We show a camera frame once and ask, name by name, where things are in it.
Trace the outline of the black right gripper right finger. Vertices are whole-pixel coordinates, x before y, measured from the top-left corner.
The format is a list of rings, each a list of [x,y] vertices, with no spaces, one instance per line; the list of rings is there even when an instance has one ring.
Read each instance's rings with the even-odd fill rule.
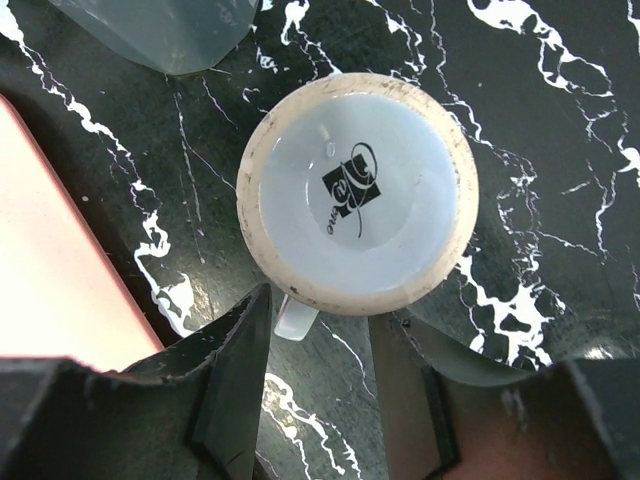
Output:
[[[496,363],[413,318],[370,320],[393,479],[635,479],[639,363]]]

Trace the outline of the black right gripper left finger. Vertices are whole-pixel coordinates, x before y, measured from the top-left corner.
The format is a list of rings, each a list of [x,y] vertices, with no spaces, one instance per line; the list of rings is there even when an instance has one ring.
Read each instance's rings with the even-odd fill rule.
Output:
[[[122,372],[68,358],[1,363],[5,479],[248,479],[254,470],[272,294]]]

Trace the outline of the grey faceted mug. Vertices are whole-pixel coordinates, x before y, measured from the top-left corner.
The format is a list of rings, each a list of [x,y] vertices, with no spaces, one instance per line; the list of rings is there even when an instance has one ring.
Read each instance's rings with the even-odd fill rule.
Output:
[[[52,3],[115,53],[178,76],[217,65],[248,34],[255,0],[68,0]]]

